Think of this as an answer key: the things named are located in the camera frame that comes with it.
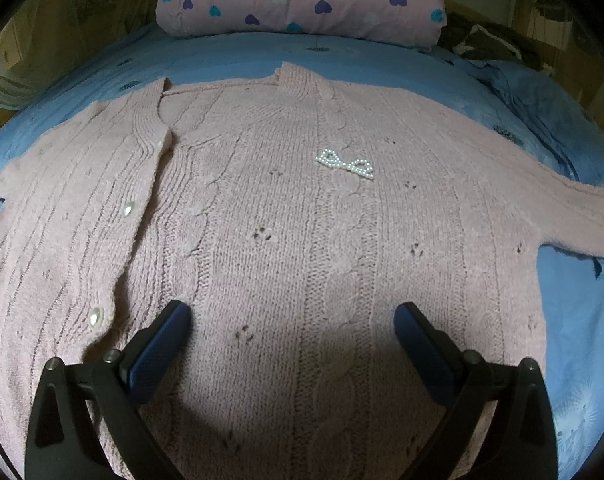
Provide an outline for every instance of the purple heart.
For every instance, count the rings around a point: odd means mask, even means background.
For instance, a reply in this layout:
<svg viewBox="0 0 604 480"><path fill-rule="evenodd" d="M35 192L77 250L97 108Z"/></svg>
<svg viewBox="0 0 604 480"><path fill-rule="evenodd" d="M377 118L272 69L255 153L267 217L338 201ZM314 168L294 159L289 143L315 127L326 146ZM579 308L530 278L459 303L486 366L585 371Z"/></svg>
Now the purple heart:
<svg viewBox="0 0 604 480"><path fill-rule="evenodd" d="M388 0L388 2L393 5L393 6L401 6L401 7L406 7L407 2L406 0Z"/></svg>
<svg viewBox="0 0 604 480"><path fill-rule="evenodd" d="M320 0L315 4L315 13L316 14L328 14L333 12L333 8L329 2L325 2L324 0Z"/></svg>
<svg viewBox="0 0 604 480"><path fill-rule="evenodd" d="M244 18L244 23L246 23L246 25L259 25L259 20L252 14L249 14Z"/></svg>

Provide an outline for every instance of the blue bedsheet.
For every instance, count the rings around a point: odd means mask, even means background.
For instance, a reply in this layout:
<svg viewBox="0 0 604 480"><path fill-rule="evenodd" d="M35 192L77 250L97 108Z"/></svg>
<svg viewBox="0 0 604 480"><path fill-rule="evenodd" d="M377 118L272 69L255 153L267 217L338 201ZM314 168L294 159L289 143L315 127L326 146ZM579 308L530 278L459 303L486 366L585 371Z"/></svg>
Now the blue bedsheet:
<svg viewBox="0 0 604 480"><path fill-rule="evenodd" d="M604 186L603 134L559 87L520 66L346 38L252 33L176 40L154 26L109 46L11 119L0 130L0 169L96 99L163 75L175 84L267 76L285 60L328 78L415 91L493 128L557 172ZM604 431L604 260L542 247L538 274L564 480Z"/></svg>

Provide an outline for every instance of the cable knit pattern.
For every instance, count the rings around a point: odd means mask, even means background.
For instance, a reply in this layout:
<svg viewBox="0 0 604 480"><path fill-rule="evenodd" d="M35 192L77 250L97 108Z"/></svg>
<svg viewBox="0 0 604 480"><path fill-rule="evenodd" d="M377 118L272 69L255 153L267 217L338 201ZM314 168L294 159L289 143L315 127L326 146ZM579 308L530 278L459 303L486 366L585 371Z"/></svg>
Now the cable knit pattern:
<svg viewBox="0 0 604 480"><path fill-rule="evenodd" d="M44 362L121 348L172 298L194 331L141 414L189 479L398 478L443 415L395 339L402 301L461 348L544 365L537 249L604 256L603 189L401 89L290 64L165 83L92 104L0 173L0 439L18 470ZM317 163L324 148L374 179Z"/></svg>

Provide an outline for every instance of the teal heart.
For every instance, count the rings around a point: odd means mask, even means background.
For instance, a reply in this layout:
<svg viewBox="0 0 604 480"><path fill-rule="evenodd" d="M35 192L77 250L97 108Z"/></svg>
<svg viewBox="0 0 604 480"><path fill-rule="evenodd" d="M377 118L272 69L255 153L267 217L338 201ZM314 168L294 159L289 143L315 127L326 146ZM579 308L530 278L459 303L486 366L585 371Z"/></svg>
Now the teal heart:
<svg viewBox="0 0 604 480"><path fill-rule="evenodd" d="M431 12L431 22L441 23L443 21L444 21L444 12L442 12L442 9L435 9L433 12Z"/></svg>

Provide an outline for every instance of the metal screw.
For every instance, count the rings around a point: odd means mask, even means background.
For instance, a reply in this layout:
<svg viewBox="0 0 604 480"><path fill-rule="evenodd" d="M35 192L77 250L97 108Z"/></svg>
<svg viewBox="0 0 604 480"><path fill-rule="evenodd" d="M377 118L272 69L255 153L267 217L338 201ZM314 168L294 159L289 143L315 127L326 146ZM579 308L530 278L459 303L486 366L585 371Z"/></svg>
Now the metal screw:
<svg viewBox="0 0 604 480"><path fill-rule="evenodd" d="M46 369L55 370L60 364L62 364L62 360L59 357L50 358L46 361Z"/></svg>
<svg viewBox="0 0 604 480"><path fill-rule="evenodd" d="M117 361L119 359L119 356L122 352L120 352L119 350L117 350L116 348L107 351L104 354L104 357L102 357L102 359L104 359L104 362L107 363L114 363L115 361Z"/></svg>
<svg viewBox="0 0 604 480"><path fill-rule="evenodd" d="M462 357L464 358L464 361L472 365L477 365L482 361L482 356L475 350L465 350Z"/></svg>
<svg viewBox="0 0 604 480"><path fill-rule="evenodd" d="M532 372L533 370L536 370L538 368L538 364L535 362L535 360L531 357L525 357L525 366L528 368L529 372Z"/></svg>

